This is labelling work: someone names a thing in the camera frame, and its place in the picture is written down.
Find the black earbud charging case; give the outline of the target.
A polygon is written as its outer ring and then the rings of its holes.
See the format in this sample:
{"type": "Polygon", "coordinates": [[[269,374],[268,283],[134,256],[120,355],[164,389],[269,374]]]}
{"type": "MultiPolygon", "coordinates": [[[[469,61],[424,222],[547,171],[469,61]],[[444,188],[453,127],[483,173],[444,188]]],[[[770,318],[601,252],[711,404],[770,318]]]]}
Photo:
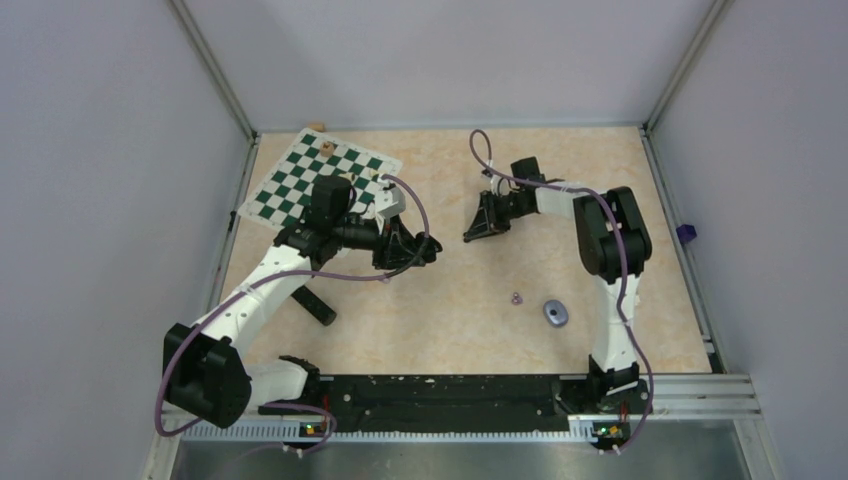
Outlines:
{"type": "Polygon", "coordinates": [[[433,263],[437,260],[437,256],[443,251],[443,247],[435,238],[428,237],[424,243],[425,250],[422,253],[422,258],[426,263],[433,263]]]}

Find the grey purple charging case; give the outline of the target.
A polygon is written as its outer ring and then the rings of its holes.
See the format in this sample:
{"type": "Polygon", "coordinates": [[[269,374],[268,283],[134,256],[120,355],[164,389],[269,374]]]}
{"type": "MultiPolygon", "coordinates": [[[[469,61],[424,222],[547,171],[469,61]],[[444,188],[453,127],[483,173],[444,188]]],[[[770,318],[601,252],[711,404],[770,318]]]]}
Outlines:
{"type": "Polygon", "coordinates": [[[568,310],[561,301],[556,299],[548,300],[543,304],[543,314],[554,328],[563,327],[569,321],[568,310]]]}

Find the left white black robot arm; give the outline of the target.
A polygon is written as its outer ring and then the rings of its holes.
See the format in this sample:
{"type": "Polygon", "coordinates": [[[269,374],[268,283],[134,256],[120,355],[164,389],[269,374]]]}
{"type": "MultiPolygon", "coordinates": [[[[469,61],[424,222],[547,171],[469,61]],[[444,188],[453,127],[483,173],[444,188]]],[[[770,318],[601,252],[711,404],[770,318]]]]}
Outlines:
{"type": "Polygon", "coordinates": [[[399,178],[383,174],[384,188],[373,217],[353,210],[352,182],[341,176],[315,179],[309,205],[282,229],[256,268],[223,301],[191,325],[175,324],[165,335],[162,380],[154,407],[157,432],[168,435],[162,420],[165,404],[197,421],[219,428],[233,425],[253,407],[291,407],[308,413],[319,404],[320,386],[309,379],[305,362],[279,358],[253,369],[243,358],[262,327],[290,298],[304,300],[305,286],[316,278],[356,281],[323,267],[344,250],[369,251],[376,274],[387,282],[412,267],[436,260],[442,245],[431,235],[429,220],[416,235],[400,215],[414,191],[399,178]]]}

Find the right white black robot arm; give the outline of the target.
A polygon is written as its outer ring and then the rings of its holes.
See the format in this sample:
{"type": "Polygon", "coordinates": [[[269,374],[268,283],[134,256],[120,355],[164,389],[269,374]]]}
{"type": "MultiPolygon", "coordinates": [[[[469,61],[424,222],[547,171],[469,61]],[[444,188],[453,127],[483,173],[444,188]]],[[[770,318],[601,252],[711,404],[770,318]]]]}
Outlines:
{"type": "Polygon", "coordinates": [[[531,214],[574,220],[581,264],[598,288],[599,324],[589,355],[586,397],[594,409],[612,412],[640,382],[632,323],[640,277],[653,246],[635,195],[628,187],[600,194],[548,180],[534,157],[517,160],[510,169],[505,178],[515,186],[506,193],[499,189],[501,176],[486,171],[492,182],[480,194],[463,240],[504,234],[513,220],[531,214]]]}

